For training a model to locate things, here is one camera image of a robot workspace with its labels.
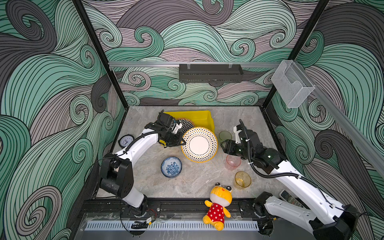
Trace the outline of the geometric flower pattern plate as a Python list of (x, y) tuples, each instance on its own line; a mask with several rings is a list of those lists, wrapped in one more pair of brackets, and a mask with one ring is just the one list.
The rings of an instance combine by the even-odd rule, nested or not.
[(195, 127), (195, 124), (189, 119), (178, 118), (177, 120), (182, 124), (182, 127), (179, 129), (179, 131), (183, 134)]

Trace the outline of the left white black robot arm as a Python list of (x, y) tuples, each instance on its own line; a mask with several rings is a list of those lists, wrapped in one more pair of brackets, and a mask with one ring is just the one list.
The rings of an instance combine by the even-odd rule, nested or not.
[(102, 159), (100, 188), (129, 206), (143, 207), (145, 195), (134, 187), (133, 167), (140, 157), (156, 143), (164, 147), (178, 147), (186, 144), (181, 129), (183, 124), (169, 114), (160, 112), (157, 120), (148, 123), (141, 135), (116, 154), (107, 154)]

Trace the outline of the blue floral bowl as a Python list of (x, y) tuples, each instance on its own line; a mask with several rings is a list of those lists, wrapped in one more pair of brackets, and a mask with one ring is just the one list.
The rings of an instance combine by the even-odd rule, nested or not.
[(182, 162), (177, 157), (168, 157), (161, 164), (161, 172), (167, 178), (175, 178), (182, 171)]

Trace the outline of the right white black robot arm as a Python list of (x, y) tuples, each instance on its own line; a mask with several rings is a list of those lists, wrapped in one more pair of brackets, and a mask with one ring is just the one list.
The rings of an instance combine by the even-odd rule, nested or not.
[(314, 181), (304, 177), (279, 151), (265, 147), (258, 134), (243, 123), (235, 126), (234, 140), (221, 143), (224, 153), (246, 160), (261, 178), (276, 179), (295, 194), (295, 205), (263, 192), (254, 201), (254, 209), (267, 234), (273, 230), (272, 218), (284, 219), (308, 231), (317, 240), (349, 240), (357, 227), (361, 213), (344, 205), (321, 190)]

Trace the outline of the yellow rimmed dotted plate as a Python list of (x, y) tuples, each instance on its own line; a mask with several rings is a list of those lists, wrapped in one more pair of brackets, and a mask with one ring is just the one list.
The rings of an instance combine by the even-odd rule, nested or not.
[(205, 163), (217, 154), (219, 143), (215, 134), (207, 128), (195, 127), (183, 135), (186, 143), (181, 146), (184, 156), (195, 163)]

